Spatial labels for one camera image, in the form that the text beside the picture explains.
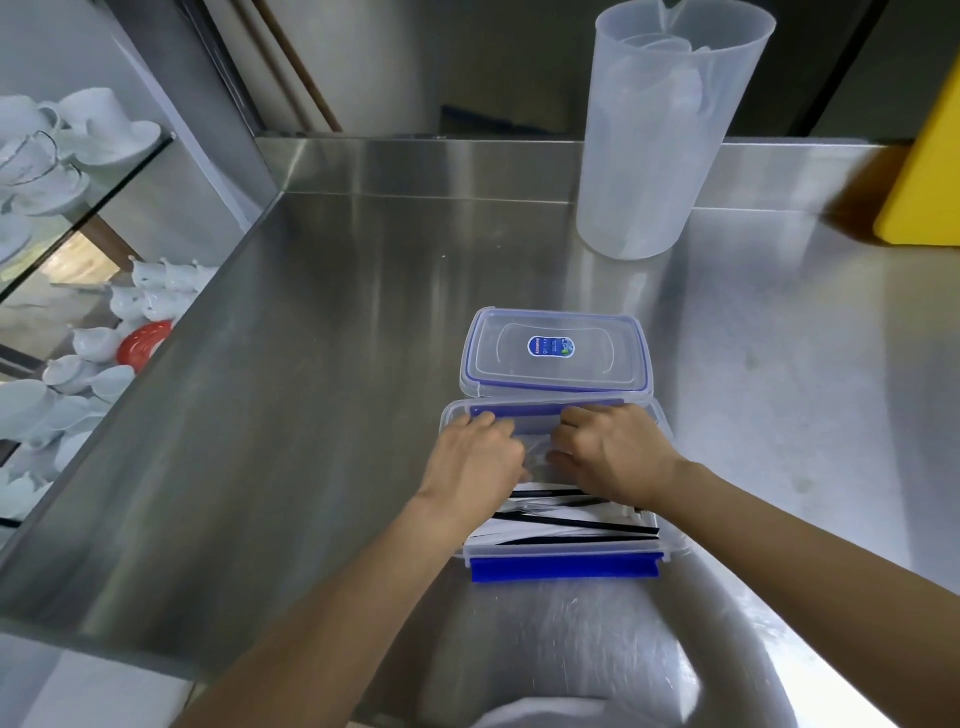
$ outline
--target container lid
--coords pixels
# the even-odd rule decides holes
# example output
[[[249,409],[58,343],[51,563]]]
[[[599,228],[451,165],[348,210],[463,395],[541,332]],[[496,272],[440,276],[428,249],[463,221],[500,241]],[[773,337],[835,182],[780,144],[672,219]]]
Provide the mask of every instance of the container lid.
[[[491,307],[470,325],[460,388],[470,397],[516,390],[652,397],[654,380],[633,316]]]

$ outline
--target shelf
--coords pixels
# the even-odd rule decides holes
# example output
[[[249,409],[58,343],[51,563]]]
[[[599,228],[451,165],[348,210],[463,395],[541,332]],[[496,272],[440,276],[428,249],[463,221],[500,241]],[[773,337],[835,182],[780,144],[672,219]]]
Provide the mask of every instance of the shelf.
[[[105,168],[78,164],[77,167],[90,177],[90,187],[84,195],[84,201],[62,215],[28,218],[33,223],[33,239],[23,250],[0,265],[0,303],[32,276],[74,233],[93,220],[173,140],[172,136],[164,136],[151,152],[124,165]]]

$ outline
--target yellow bin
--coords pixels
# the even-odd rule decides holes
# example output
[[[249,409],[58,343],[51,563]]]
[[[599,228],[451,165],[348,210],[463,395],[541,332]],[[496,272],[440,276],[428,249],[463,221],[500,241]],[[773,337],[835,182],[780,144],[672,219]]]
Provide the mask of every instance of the yellow bin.
[[[960,58],[876,218],[893,245],[960,246]]]

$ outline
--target plastic cup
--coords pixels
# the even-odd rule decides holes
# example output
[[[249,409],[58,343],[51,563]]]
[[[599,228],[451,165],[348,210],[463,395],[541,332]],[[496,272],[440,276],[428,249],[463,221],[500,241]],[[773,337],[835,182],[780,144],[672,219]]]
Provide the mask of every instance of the plastic cup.
[[[577,230],[622,260],[680,238],[777,21],[737,0],[600,14]]]

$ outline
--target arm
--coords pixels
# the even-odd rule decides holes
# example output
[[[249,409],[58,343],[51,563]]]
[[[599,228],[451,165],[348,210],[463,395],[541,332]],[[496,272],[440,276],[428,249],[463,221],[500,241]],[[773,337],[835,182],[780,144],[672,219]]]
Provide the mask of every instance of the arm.
[[[960,724],[960,597],[684,460],[635,405],[561,419],[584,490],[677,525],[898,724]]]
[[[524,450],[513,429],[489,412],[448,427],[396,521],[294,605],[173,728],[343,728],[420,597],[519,481]]]

